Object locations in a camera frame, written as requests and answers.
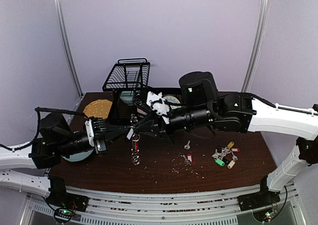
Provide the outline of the key with red tag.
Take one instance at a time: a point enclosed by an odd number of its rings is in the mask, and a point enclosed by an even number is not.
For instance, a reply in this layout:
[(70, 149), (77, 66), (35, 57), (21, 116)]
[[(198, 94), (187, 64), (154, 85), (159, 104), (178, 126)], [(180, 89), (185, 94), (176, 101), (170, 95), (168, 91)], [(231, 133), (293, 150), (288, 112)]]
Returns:
[(190, 165), (193, 163), (192, 154), (188, 154), (188, 155), (183, 154), (182, 157), (184, 158), (184, 162), (186, 165)]

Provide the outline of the key with black tag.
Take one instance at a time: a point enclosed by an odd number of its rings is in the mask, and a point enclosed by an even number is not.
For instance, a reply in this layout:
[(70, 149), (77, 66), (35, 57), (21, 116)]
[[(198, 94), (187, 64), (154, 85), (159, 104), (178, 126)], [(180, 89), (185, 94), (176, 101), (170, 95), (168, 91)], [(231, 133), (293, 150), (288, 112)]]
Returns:
[(128, 132), (126, 138), (127, 138), (128, 140), (130, 140), (131, 137), (133, 136), (133, 133), (134, 133), (134, 130), (131, 128), (130, 131)]

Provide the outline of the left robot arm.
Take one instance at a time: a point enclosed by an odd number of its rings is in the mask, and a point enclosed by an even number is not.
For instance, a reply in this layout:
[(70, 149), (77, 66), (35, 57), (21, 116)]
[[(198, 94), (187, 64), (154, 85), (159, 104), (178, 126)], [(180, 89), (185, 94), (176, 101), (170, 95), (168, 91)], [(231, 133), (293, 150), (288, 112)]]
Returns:
[(67, 207), (78, 199), (66, 190), (64, 179), (19, 172), (21, 168), (49, 169), (62, 158), (96, 152), (106, 153), (107, 143), (127, 135), (131, 126), (108, 125), (102, 118), (88, 118), (85, 129), (72, 132), (62, 113), (52, 112), (38, 119), (35, 138), (18, 146), (0, 147), (0, 185), (44, 197), (49, 203)]

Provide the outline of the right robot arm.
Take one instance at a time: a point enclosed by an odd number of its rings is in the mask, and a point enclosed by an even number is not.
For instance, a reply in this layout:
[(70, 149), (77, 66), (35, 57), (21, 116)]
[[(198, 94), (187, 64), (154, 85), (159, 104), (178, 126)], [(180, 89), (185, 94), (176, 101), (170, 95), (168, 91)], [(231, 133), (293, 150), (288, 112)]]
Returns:
[(255, 94), (218, 90), (210, 72), (190, 72), (179, 79), (183, 103), (171, 103), (161, 94), (141, 92), (134, 104), (146, 112), (132, 124), (128, 138), (151, 133), (170, 141), (178, 130), (207, 127), (224, 132), (275, 132), (297, 137), (287, 158), (260, 183), (258, 192), (241, 195), (242, 211), (280, 201), (280, 191), (305, 166), (318, 161), (318, 107), (295, 108), (271, 103)]

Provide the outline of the grey keyring organiser red handle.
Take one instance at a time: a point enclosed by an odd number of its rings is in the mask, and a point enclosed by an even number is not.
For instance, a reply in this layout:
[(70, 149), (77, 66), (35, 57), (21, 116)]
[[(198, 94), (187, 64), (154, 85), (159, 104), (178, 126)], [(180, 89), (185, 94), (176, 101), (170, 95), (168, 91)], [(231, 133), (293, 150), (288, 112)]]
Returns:
[[(135, 114), (131, 114), (131, 125), (132, 127), (135, 126), (138, 122), (138, 118)], [(138, 141), (140, 139), (140, 135), (136, 134), (134, 130), (132, 130), (132, 148), (131, 148), (131, 161), (133, 165), (139, 165), (141, 162), (140, 159), (140, 153), (139, 153), (139, 147), (138, 147)]]

